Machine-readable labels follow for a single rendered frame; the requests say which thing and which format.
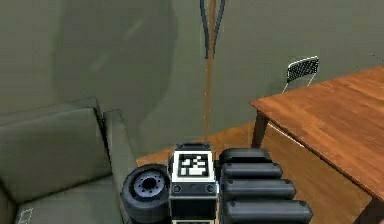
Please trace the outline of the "white mesh-back chair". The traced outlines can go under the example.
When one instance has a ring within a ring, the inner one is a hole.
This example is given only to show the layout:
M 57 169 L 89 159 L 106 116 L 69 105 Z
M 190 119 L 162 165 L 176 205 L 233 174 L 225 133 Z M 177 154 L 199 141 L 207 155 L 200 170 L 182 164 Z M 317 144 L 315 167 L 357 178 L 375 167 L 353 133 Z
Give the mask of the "white mesh-back chair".
M 310 75 L 311 78 L 309 79 L 307 85 L 310 85 L 317 75 L 318 68 L 318 56 L 312 56 L 290 63 L 286 70 L 286 83 L 282 92 L 285 92 L 289 84 L 294 80 L 303 78 L 308 75 Z

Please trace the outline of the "brown floor lamp pole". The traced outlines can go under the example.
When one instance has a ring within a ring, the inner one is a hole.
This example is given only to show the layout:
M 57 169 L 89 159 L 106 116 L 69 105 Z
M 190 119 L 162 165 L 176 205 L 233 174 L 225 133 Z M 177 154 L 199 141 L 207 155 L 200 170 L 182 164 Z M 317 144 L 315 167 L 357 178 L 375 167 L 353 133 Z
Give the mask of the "brown floor lamp pole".
M 205 0 L 199 0 L 200 16 L 204 33 L 205 46 L 205 90 L 204 90 L 204 140 L 208 140 L 210 127 L 211 108 L 211 83 L 213 73 L 213 61 L 215 58 L 217 39 L 225 10 L 226 0 L 220 0 L 219 9 L 216 9 L 217 0 L 208 0 L 206 7 Z

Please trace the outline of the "brown wooden table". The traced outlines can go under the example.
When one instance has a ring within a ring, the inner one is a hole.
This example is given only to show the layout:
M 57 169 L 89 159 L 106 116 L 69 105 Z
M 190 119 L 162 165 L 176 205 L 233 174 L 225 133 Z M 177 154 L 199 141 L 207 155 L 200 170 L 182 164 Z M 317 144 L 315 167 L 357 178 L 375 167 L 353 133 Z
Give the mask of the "brown wooden table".
M 384 66 L 251 102 L 257 110 L 252 145 L 276 125 L 371 200 L 356 224 L 384 224 Z

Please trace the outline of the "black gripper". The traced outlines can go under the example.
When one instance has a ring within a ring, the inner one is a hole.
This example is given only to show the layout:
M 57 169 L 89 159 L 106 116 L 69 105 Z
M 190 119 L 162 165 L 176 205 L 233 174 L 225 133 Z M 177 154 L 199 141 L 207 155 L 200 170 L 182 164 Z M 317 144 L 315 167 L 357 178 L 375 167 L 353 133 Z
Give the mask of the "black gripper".
M 171 224 L 167 166 L 147 164 L 127 175 L 121 190 L 127 224 Z

